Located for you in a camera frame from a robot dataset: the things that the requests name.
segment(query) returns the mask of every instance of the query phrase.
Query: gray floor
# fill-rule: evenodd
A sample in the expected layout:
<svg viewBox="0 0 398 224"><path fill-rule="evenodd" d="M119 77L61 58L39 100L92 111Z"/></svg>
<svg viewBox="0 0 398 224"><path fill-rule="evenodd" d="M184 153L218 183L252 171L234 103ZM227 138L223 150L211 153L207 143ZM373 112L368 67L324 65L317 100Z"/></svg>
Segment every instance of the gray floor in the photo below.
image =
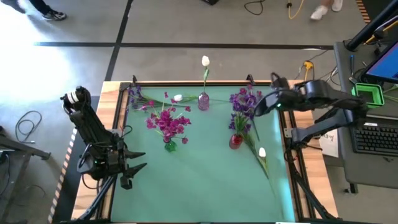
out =
<svg viewBox="0 0 398 224"><path fill-rule="evenodd" d="M322 21L309 15L317 0L307 0L300 14L287 18L285 2L268 0L264 13L253 16L243 4L248 1L220 0L213 7L199 0L134 0L123 42L217 43L217 44L299 44L331 45L349 39L364 22L354 0L346 0L339 13L330 12ZM38 110L44 120L31 137L36 147L52 152L48 162L33 158L24 185L39 184L46 191L33 190L15 207L11 219L44 223L60 173L73 125L58 99L77 85L98 96L108 69L112 47L33 47L46 42L115 42L127 0L48 0L47 3L70 16L63 22L43 21L32 7L28 14L15 13L0 4L0 123L11 137L14 126L26 111ZM293 1L294 12L299 1ZM249 49L156 49L121 48L112 80L198 80L201 56L211 59L210 79L238 80L248 73L268 79L270 72L287 78L297 75L302 62L319 50ZM335 66L332 51L313 60L315 78ZM314 112L319 117L322 111ZM359 186L360 194L345 195L348 184L339 167L328 167L338 211L348 220L394 223L398 213L398 190Z"/></svg>

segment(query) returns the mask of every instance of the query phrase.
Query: glass vase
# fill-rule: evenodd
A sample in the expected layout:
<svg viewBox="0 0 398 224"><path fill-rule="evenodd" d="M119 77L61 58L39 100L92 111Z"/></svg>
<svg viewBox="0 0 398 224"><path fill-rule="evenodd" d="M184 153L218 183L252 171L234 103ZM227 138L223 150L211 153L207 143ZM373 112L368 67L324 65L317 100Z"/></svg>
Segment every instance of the glass vase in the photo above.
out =
<svg viewBox="0 0 398 224"><path fill-rule="evenodd" d="M210 98L209 96L203 92L200 93L199 97L198 97L198 108L199 110L205 111L208 110L210 107Z"/></svg>
<svg viewBox="0 0 398 224"><path fill-rule="evenodd" d="M243 136L241 134L233 134L229 140L229 147L231 149L239 149L242 145Z"/></svg>
<svg viewBox="0 0 398 224"><path fill-rule="evenodd" d="M166 149L168 152L174 152L177 148L177 144L172 140L170 140L169 142L164 141L164 143L164 149Z"/></svg>

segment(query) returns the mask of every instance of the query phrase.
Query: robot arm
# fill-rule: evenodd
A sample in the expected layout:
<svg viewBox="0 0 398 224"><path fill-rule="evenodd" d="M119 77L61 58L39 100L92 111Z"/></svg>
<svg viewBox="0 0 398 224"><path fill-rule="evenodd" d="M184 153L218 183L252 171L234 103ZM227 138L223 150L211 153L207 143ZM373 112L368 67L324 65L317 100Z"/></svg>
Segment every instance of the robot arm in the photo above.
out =
<svg viewBox="0 0 398 224"><path fill-rule="evenodd" d="M86 144L86 149L78 161L77 170L100 180L122 173L121 186L131 189L131 178L146 163L130 168L126 159L143 156L143 152L128 151L126 143L117 133L105 129L91 107L90 92L78 86L75 91L61 97L63 109L75 124Z"/></svg>
<svg viewBox="0 0 398 224"><path fill-rule="evenodd" d="M360 97L334 90L326 81L310 80L289 88L286 78L276 77L272 81L273 92L267 94L254 109L255 116L262 116L273 109L308 111L332 106L332 109L306 128L289 130L293 147L304 147L312 137L325 134L336 128L359 126L365 123L368 107Z"/></svg>

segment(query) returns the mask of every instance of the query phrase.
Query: green container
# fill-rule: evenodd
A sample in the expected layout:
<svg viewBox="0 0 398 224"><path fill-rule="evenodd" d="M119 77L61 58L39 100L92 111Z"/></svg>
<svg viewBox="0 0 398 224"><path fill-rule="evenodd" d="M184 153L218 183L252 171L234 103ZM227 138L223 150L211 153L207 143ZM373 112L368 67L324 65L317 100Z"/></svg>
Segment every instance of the green container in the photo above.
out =
<svg viewBox="0 0 398 224"><path fill-rule="evenodd" d="M351 90L352 95L362 96L368 108L378 108L384 105L383 90L379 85L356 83Z"/></svg>

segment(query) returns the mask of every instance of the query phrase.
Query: person's foot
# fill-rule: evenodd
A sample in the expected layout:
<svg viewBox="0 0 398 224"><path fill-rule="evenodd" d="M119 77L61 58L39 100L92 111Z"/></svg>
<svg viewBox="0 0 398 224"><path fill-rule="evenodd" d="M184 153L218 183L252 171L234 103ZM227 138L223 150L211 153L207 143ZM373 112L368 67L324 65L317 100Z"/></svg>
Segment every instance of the person's foot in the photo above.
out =
<svg viewBox="0 0 398 224"><path fill-rule="evenodd" d="M25 14L25 9L21 8L21 6L18 3L18 0L1 0L2 3L12 7L13 9L15 9L16 11Z"/></svg>
<svg viewBox="0 0 398 224"><path fill-rule="evenodd" d="M311 19L320 20L326 13L328 13L328 8L326 6L318 6L312 13Z"/></svg>
<svg viewBox="0 0 398 224"><path fill-rule="evenodd" d="M68 16L63 12L57 12L55 10L50 10L46 15L43 15L43 18L49 21L62 21L66 19Z"/></svg>
<svg viewBox="0 0 398 224"><path fill-rule="evenodd" d="M335 0L331 5L331 10L335 12L340 12L343 7L343 0Z"/></svg>

